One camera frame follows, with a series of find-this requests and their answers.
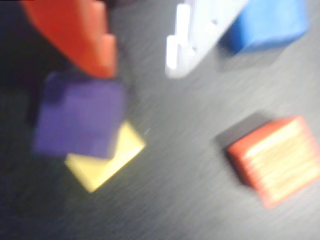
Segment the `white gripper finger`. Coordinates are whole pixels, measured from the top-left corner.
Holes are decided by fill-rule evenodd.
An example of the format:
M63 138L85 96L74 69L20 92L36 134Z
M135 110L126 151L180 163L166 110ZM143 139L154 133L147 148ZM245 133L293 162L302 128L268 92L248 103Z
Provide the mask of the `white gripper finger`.
M166 38L165 74L190 74L239 16L247 0L185 0L176 6L174 34Z

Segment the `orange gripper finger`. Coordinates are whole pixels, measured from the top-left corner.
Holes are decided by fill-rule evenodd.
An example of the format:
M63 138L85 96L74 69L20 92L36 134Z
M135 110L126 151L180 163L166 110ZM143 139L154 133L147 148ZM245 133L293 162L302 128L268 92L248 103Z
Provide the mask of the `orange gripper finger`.
M37 31L73 64L97 78L117 72L117 40L101 0L23 0Z

